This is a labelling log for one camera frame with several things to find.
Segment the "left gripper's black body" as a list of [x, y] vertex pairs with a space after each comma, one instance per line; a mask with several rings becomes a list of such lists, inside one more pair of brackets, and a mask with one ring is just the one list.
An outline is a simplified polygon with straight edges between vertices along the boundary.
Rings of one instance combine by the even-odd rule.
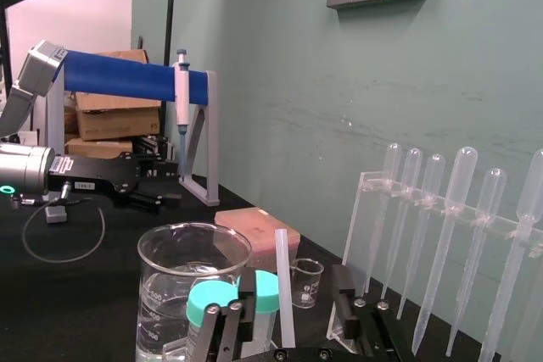
[[70, 184], [72, 192], [87, 192], [109, 198], [114, 205], [137, 205], [143, 195], [137, 190], [140, 166], [130, 153], [113, 159], [85, 156], [57, 156], [47, 173], [50, 192], [60, 192]]

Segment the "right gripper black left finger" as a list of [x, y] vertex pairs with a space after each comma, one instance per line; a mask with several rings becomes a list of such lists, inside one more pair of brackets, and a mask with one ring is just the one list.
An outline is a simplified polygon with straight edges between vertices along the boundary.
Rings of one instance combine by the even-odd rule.
[[253, 339], [256, 306], [255, 272], [239, 277], [239, 286], [205, 280], [190, 291], [187, 305], [187, 361], [238, 361]]

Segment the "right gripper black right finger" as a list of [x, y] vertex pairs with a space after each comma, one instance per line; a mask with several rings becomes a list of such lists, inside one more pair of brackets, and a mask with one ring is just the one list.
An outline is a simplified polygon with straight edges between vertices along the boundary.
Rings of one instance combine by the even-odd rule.
[[340, 331], [336, 340], [363, 361], [413, 361], [414, 354], [389, 303], [368, 303], [356, 294], [355, 283], [344, 265], [333, 266], [333, 321]]

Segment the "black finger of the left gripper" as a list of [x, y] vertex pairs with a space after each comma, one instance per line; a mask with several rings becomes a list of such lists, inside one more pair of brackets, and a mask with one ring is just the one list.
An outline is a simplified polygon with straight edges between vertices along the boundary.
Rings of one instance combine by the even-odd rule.
[[178, 164], [161, 157], [133, 157], [140, 178], [178, 178]]
[[163, 208], [178, 209], [181, 204], [181, 195], [174, 193], [157, 195], [135, 191], [114, 195], [112, 203], [118, 209], [133, 209], [143, 213], [158, 214]]

